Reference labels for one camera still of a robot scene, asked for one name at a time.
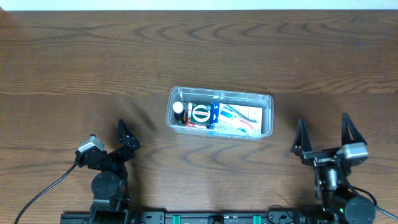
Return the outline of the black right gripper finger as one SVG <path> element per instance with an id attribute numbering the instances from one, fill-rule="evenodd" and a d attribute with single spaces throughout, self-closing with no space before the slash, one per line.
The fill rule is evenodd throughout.
<path id="1" fill-rule="evenodd" d="M 291 148 L 296 156 L 303 156 L 313 152 L 312 145 L 310 142 L 307 125 L 303 119 L 298 121 L 297 132 Z"/>
<path id="2" fill-rule="evenodd" d="M 341 125 L 341 145 L 354 143 L 368 143 L 363 138 L 361 133 L 356 129 L 348 113 L 343 113 Z"/>

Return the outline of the dark bottle white cap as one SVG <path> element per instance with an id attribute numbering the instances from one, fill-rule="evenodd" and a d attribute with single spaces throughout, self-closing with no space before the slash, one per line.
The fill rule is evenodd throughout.
<path id="1" fill-rule="evenodd" d="M 176 101 L 172 105 L 174 112 L 174 118 L 178 125 L 184 125 L 186 123 L 186 110 L 182 102 Z"/>

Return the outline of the red medicine box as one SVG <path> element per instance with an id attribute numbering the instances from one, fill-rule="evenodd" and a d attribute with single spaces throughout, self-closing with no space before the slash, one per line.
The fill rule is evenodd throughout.
<path id="1" fill-rule="evenodd" d="M 195 128 L 207 128 L 206 126 L 195 125 L 191 122 L 191 112 L 192 112 L 192 104 L 193 102 L 189 102 L 188 104 L 188 117 L 187 117 L 187 126 L 195 127 Z"/>

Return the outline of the green Zam-Buk box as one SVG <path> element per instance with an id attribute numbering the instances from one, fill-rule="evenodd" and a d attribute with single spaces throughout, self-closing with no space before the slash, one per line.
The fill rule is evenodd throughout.
<path id="1" fill-rule="evenodd" d="M 192 104 L 191 122 L 195 125 L 209 126 L 211 121 L 210 104 Z"/>

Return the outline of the clear plastic container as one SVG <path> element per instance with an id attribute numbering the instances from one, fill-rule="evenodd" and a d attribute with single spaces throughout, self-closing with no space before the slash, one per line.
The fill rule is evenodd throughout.
<path id="1" fill-rule="evenodd" d="M 184 125 L 178 125 L 174 118 L 172 105 L 176 101 L 185 106 Z M 211 105 L 211 121 L 206 129 L 187 126 L 189 102 Z M 177 133 L 241 139 L 270 136 L 273 121 L 274 101 L 269 95 L 182 86 L 171 89 L 165 120 Z"/>

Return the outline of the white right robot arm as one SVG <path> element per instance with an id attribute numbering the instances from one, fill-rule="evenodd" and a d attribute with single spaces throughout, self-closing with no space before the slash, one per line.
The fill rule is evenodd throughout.
<path id="1" fill-rule="evenodd" d="M 312 149 L 307 125 L 300 119 L 291 152 L 302 164 L 315 171 L 315 197 L 320 205 L 300 209 L 299 223 L 372 223 L 376 217 L 375 198 L 360 195 L 348 181 L 351 168 L 362 164 L 369 156 L 367 142 L 355 128 L 350 116 L 343 114 L 341 146 Z"/>

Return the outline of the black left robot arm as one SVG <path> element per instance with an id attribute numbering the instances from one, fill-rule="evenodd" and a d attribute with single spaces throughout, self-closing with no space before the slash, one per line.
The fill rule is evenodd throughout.
<path id="1" fill-rule="evenodd" d="M 128 129 L 126 123 L 118 121 L 117 142 L 121 147 L 105 153 L 97 161 L 100 171 L 91 183 L 93 204 L 90 207 L 89 224 L 138 224 L 139 214 L 129 208 L 128 173 L 125 163 L 135 157 L 139 141 Z"/>

